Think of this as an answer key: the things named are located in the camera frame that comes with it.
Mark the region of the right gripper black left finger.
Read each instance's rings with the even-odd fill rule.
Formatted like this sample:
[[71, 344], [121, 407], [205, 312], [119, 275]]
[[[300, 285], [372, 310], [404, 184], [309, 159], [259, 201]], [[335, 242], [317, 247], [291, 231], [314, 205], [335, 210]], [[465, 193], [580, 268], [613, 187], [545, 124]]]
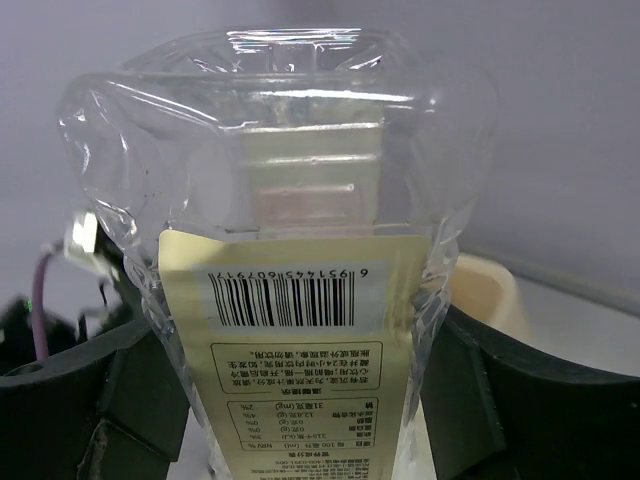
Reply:
[[164, 479], [189, 402], [143, 321], [1, 379], [4, 479]]

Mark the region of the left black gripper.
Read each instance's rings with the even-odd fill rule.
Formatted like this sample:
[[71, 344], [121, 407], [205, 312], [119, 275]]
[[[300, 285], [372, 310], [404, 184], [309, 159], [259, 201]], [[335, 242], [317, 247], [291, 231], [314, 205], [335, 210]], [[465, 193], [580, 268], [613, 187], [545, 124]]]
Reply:
[[[1, 373], [21, 374], [40, 368], [32, 335], [33, 295], [10, 292], [26, 287], [27, 270], [37, 266], [28, 254], [34, 243], [11, 237], [1, 243]], [[86, 273], [77, 281], [49, 265], [43, 280], [44, 333], [51, 357], [76, 350], [115, 351], [150, 331], [142, 318], [140, 295], [124, 273], [123, 254], [100, 234], [96, 254], [115, 272]]]

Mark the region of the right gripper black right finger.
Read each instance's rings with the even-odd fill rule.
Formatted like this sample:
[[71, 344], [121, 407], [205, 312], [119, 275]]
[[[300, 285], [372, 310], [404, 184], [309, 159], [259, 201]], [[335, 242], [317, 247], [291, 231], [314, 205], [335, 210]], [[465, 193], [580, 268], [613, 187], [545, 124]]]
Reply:
[[639, 380], [549, 355], [450, 307], [421, 391], [439, 479], [636, 479]]

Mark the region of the white label clear bottle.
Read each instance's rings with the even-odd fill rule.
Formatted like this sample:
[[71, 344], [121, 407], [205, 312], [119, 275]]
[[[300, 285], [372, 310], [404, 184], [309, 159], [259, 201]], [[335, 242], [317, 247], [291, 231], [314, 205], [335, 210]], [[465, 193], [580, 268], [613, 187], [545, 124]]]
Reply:
[[420, 390], [491, 78], [397, 34], [230, 28], [72, 80], [58, 129], [220, 479], [422, 479]]

